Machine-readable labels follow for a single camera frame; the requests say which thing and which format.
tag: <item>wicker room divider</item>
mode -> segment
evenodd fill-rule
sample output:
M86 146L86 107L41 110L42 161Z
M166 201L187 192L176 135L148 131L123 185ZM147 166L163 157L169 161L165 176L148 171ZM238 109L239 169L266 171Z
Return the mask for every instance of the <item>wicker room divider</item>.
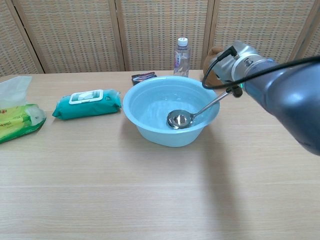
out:
M0 76L171 70L181 36L191 69L234 40L285 62L320 54L319 9L319 0L4 0Z

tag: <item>woven panel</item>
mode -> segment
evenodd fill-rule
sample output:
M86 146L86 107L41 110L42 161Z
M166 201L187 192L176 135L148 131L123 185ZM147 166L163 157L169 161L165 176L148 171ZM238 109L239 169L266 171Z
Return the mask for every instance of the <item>woven panel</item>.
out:
M214 45L241 40L260 54L285 62L315 1L220 0Z
M311 57L315 55L320 55L320 24L315 30L309 46L307 47L304 57Z
M19 2L50 73L120 69L107 0Z
M127 69L173 70L174 47L179 37L189 39L190 68L201 68L207 0L121 0L120 4Z
M38 73L5 1L0 1L0 53L0 77Z

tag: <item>metal ladle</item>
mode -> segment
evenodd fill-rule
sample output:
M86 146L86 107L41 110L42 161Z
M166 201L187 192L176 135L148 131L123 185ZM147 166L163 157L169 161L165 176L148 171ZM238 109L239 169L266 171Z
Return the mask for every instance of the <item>metal ladle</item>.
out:
M226 97L227 95L229 95L231 93L232 93L231 91L228 91L228 92L225 91L224 93L217 96L213 101L211 101L207 106L202 108L197 113L190 113L186 110L181 110L181 109L173 110L173 111L169 112L169 114L166 118L166 121L174 129L185 129L193 123L196 116L202 114L205 110L207 110L211 106L215 105L221 99L223 99L224 97Z

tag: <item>wooden frame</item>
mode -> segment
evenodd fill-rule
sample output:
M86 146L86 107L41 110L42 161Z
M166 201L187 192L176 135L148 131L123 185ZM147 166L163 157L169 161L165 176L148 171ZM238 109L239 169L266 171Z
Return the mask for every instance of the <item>wooden frame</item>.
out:
M129 70L129 53L126 43L126 32L125 32L125 23L124 23L124 16L123 16L123 9L121 6L120 0L114 0L115 8L116 8L116 14L117 14L117 21L118 21L118 27L119 27L119 34L121 39L121 46L122 46L122 53L123 53L123 61L124 61L124 69L126 71Z
M318 9L317 12L315 13L315 18L313 19L308 32L306 33L306 38L302 42L299 50L297 51L297 54L295 56L296 59L303 58L307 48L316 32L317 27L320 25L320 1L318 1Z
M114 34L114 40L115 40L115 48L116 53L118 55L118 62L119 62L119 68L120 71L125 71L125 62L124 62L124 52L122 47L122 41L120 36L120 30L119 30L119 19L117 17L117 6L115 3L115 0L108 0L109 2L109 9L111 14L111 22L112 22L112 28L113 28L113 34Z
M210 33L211 33L212 19L213 19L214 8L215 8L215 1L218 1L218 0L208 0L206 21L205 21L205 28L204 28L201 68L203 68L204 61L209 52Z
M29 39L30 41L32 42L32 45L33 45L33 48L34 48L34 51L36 52L40 62L41 62L41 65L42 65L42 68L44 70L44 73L49 73L49 68L48 68L48 64L47 64L47 61L41 51L41 48L37 42L37 39L36 37L34 36L33 32L32 32L32 28L27 20L27 17L25 15L25 12L22 8L22 6L20 5L20 2L18 0L12 0L12 3L13 5L15 6L15 9L17 10L18 14L19 14L19 17L21 18L21 21L23 22L23 25L24 25L24 29L25 31L27 32L28 36L29 36Z
M317 24L315 24L315 22L317 21L318 22L320 21L320 1L319 0L315 0L309 15L305 20L303 29L289 57L289 61L293 59L301 58L304 55L311 41L311 38L314 35L314 32L316 30Z
M217 27L217 22L218 22L219 5L220 5L220 0L214 0L208 51L214 45L214 38L215 38L216 27Z

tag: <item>plastic water bottle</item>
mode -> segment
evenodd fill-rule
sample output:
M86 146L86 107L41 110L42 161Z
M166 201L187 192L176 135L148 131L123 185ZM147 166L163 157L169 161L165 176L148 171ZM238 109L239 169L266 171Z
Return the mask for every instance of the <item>plastic water bottle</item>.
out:
M174 49L174 75L188 77L190 53L191 48L188 46L188 38L178 38L178 45Z

